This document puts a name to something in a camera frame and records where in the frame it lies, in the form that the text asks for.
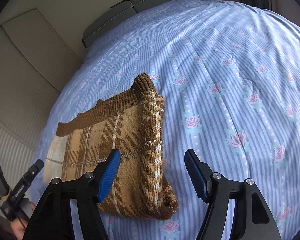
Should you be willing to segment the person's left hand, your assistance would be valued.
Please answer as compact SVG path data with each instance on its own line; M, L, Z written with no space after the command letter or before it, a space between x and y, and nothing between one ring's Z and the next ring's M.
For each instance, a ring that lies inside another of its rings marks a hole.
M22 240L28 222L22 218L16 218L10 222L10 227L17 240Z

